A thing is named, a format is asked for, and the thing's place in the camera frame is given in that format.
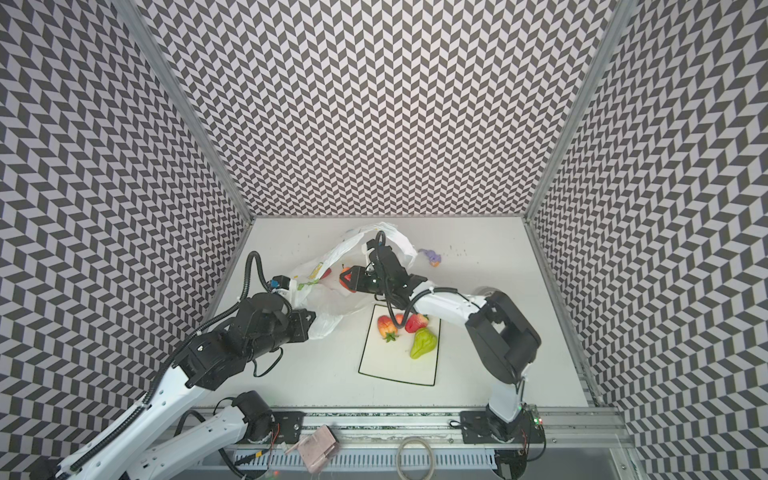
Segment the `black border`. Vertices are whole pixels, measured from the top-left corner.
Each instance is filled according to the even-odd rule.
[[[365,345],[362,346],[362,355],[360,355],[360,364],[357,366],[357,372],[360,375],[369,376],[369,377],[374,378],[374,379],[387,380],[389,382],[405,383],[407,385],[416,385],[416,386],[435,386],[435,384],[437,383],[437,364],[440,361],[440,336],[442,335],[442,319],[439,319],[440,330],[437,332],[437,358],[435,359],[435,376],[432,378],[432,384],[431,385],[426,385],[424,383],[403,382],[402,380],[385,379],[382,376],[375,376],[375,375],[370,375],[368,373],[360,372],[360,369],[362,368],[362,358],[366,355],[366,347],[368,346],[368,332],[371,331],[371,323],[373,323],[373,313],[376,311],[376,307],[377,306],[383,306],[384,308],[386,308],[386,305],[381,304],[381,303],[374,303],[373,304],[373,308],[371,309],[371,321],[368,323],[368,329],[366,330],[366,343],[365,343]]]

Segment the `purple toy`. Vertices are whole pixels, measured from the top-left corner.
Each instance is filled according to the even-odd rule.
[[[419,248],[419,253],[424,253],[427,258],[429,258],[429,264],[432,266],[438,266],[442,260],[442,257],[435,253],[434,250],[425,250],[423,248]]]

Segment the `black cable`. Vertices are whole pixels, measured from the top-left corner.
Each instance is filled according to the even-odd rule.
[[[275,293],[275,295],[280,297],[280,299],[283,301],[283,303],[285,304],[286,308],[288,309],[288,311],[286,312],[286,316],[290,316],[290,313],[293,312],[293,307],[291,306],[291,304],[288,301],[288,299],[286,297],[278,294],[278,293]]]
[[[190,416],[190,415],[192,415],[194,418],[200,420],[200,423],[205,422],[205,417],[203,417],[203,415],[200,414],[200,412],[198,412],[197,410],[187,410],[179,418],[179,423],[178,423],[178,425],[176,425],[176,432],[174,433],[174,437],[179,435],[181,433],[181,431],[184,430],[184,423],[187,421],[187,417]],[[224,450],[224,449],[219,449],[219,455],[221,455],[221,459],[224,460],[224,464],[229,468],[229,470],[231,470],[232,473],[237,475],[237,477],[240,478],[240,479],[245,478],[246,480],[256,480],[257,478],[259,478],[262,475],[264,475],[264,472],[261,472],[256,477],[250,477],[250,476],[242,473],[238,469],[238,467],[236,467],[236,465],[234,463],[232,463],[232,459],[230,458],[229,455],[227,455],[227,451]]]
[[[213,412],[211,415],[216,415],[216,411],[219,409],[219,405],[221,405],[221,403],[222,403],[224,400],[230,400],[230,401],[234,402],[235,398],[234,398],[233,396],[228,396],[228,397],[224,397],[224,398],[222,398],[221,400],[219,400],[219,401],[216,403],[216,406],[214,407],[214,412]]]
[[[467,297],[463,296],[463,295],[462,295],[462,294],[460,294],[458,291],[456,292],[456,294],[457,294],[457,295],[459,295],[459,296],[460,296],[461,298],[463,298],[464,300],[466,300],[466,301],[470,302],[472,305],[476,306],[476,307],[478,308],[478,310],[480,310],[480,306],[479,306],[477,303],[475,303],[475,302],[471,301],[469,298],[467,298]]]
[[[519,402],[523,401],[523,393],[525,393],[525,379],[520,380],[520,383],[522,383],[522,387],[520,389],[520,398],[518,399]]]
[[[539,460],[541,456],[544,454],[544,452],[547,450],[547,436],[544,435],[544,429],[541,430],[541,435],[544,436],[544,448],[542,448],[539,454],[536,455],[534,458],[525,459],[527,463],[531,463],[531,462],[535,462],[536,460]]]
[[[448,422],[448,426],[449,426],[450,428],[452,428],[452,429],[463,429],[463,430],[467,430],[468,432],[472,432],[472,433],[474,433],[474,434],[475,434],[475,435],[477,435],[478,437],[483,437],[483,436],[485,436],[484,434],[482,434],[482,433],[478,432],[477,430],[475,430],[475,429],[474,429],[474,428],[472,428],[471,426],[469,426],[469,425],[467,425],[467,424],[465,424],[465,423],[461,423],[459,420],[451,420],[450,422]]]
[[[450,286],[436,286],[435,288],[422,290],[421,292],[417,293],[413,299],[411,299],[410,303],[406,307],[406,311],[402,314],[402,326],[398,326],[398,328],[402,328],[406,324],[406,319],[408,318],[408,315],[411,314],[411,310],[413,310],[415,303],[430,293],[456,293],[457,295],[461,296],[457,289]]]
[[[250,290],[250,268],[251,268],[251,262],[253,260],[256,260],[256,269],[259,273],[259,281],[261,282],[261,286],[264,287],[264,290],[267,292],[271,292],[272,288],[266,283],[266,280],[264,279],[264,272],[261,265],[261,256],[258,252],[255,250],[248,254],[248,258],[246,260],[245,265],[245,275],[243,278],[243,292],[240,294],[240,300],[243,300],[248,297],[248,292]],[[284,300],[286,302],[287,306],[289,307],[290,311],[290,303],[287,302],[287,300]],[[144,394],[144,397],[141,400],[141,405],[136,408],[129,416],[126,418],[115,430],[110,432],[107,436],[104,437],[99,443],[94,445],[94,447],[90,450],[88,450],[86,453],[83,454],[82,457],[80,457],[76,462],[72,463],[70,465],[69,470],[70,472],[79,472],[83,465],[88,463],[88,461],[91,460],[91,458],[94,458],[97,453],[99,453],[101,450],[103,450],[107,445],[112,443],[122,432],[124,432],[133,422],[136,421],[136,419],[141,415],[141,413],[150,405],[150,401],[154,397],[155,392],[160,387],[160,382],[165,376],[165,372],[168,371],[171,364],[176,358],[176,355],[189,346],[189,344],[194,340],[196,337],[195,333],[200,332],[201,330],[205,330],[209,326],[221,321],[222,319],[227,318],[232,313],[236,312],[237,309],[240,307],[239,303],[236,303],[232,305],[230,308],[225,310],[224,312],[220,313],[219,315],[216,315],[214,318],[206,321],[199,327],[197,327],[194,332],[192,332],[186,339],[184,339],[179,346],[168,356],[168,358],[163,362],[157,371],[157,374],[154,376],[152,381],[150,382],[149,389],[147,389],[147,393]]]
[[[272,286],[268,284],[264,278],[264,270],[261,266],[261,255],[259,255],[259,252],[255,250],[251,253],[248,253],[248,258],[245,260],[245,277],[248,279],[248,283],[250,283],[250,264],[253,260],[256,260],[256,272],[259,274],[259,281],[261,282],[261,286],[264,288],[265,292],[272,293]],[[248,296],[248,283],[243,285],[243,295],[240,296],[241,300]]]
[[[266,470],[260,470],[256,473],[255,477],[246,475],[234,464],[234,462],[232,462],[232,459],[227,455],[227,452],[224,449],[219,450],[219,455],[221,455],[221,459],[224,460],[224,464],[228,467],[230,472],[234,473],[240,480],[257,480],[257,478],[261,478],[266,473]]]
[[[254,360],[254,361],[253,361],[253,376],[254,376],[254,377],[256,377],[256,378],[260,379],[261,377],[265,376],[267,373],[271,372],[271,371],[272,371],[272,369],[273,369],[273,368],[275,368],[275,366],[277,366],[277,363],[278,363],[278,362],[279,362],[281,359],[283,359],[283,347],[282,347],[282,346],[280,346],[280,347],[277,347],[277,349],[280,351],[280,354],[278,355],[278,357],[277,357],[277,360],[275,360],[275,361],[272,363],[272,365],[271,365],[271,366],[270,366],[268,369],[266,369],[266,372],[262,373],[261,375],[257,375],[257,374],[256,374],[256,368],[258,367],[258,365],[256,364],[256,360]]]
[[[531,448],[531,440],[530,440],[530,438],[531,438],[531,434],[533,433],[533,429],[534,429],[534,419],[533,419],[533,413],[532,412],[528,411],[528,415],[531,418],[531,423],[529,424],[531,426],[531,429],[529,430],[529,433],[528,433],[528,449],[530,449]],[[528,453],[526,452],[525,453],[525,461],[526,461],[526,463],[535,462],[536,460],[539,460],[541,458],[541,456],[544,454],[544,452],[546,452],[546,450],[547,450],[547,435],[544,432],[544,427],[541,427],[541,437],[544,438],[544,447],[541,449],[541,451],[538,453],[538,455],[536,455],[534,458],[528,458]]]
[[[181,414],[181,417],[179,417],[179,422],[176,425],[176,432],[174,432],[174,437],[179,435],[181,431],[184,430],[184,423],[187,421],[187,417],[190,415],[200,420],[200,423],[205,422],[205,417],[203,417],[202,413],[198,412],[197,410],[187,410]]]

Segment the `red wire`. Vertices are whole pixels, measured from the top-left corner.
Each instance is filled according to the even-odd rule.
[[[266,469],[270,469],[270,462],[272,461],[272,447],[275,446],[275,440],[277,440],[277,436],[280,434],[280,424],[277,424],[277,432],[275,433],[275,436],[272,437],[272,443],[270,444],[270,456],[266,459]]]

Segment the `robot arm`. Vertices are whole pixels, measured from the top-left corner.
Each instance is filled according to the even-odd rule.
[[[457,289],[435,286],[423,276],[409,275],[386,245],[384,232],[367,247],[369,266],[353,266],[339,277],[349,290],[384,296],[398,328],[417,308],[466,326],[483,366],[504,384],[520,384],[523,371],[536,358],[541,337],[506,294],[468,297]],[[396,322],[393,307],[405,310],[403,324]]]
[[[525,369],[535,359],[541,339],[504,293],[464,296],[435,286],[423,276],[409,275],[400,265],[383,232],[369,242],[369,268],[352,267],[340,277],[353,291],[383,295],[392,308],[433,314],[465,325],[485,368],[500,381],[488,402],[488,424],[497,439],[506,441],[518,420]],[[250,264],[257,269],[264,293],[248,297]],[[294,310],[276,288],[290,279],[276,276],[267,283],[258,253],[251,252],[240,302],[187,337],[156,375],[147,395],[92,442],[60,462],[40,459],[32,480],[165,480],[200,457],[243,438],[260,442],[274,430],[269,406],[256,392],[237,397],[231,407],[189,432],[156,447],[150,445],[200,397],[217,389],[245,365],[284,343],[304,342],[315,314]],[[237,312],[210,332],[210,326]]]

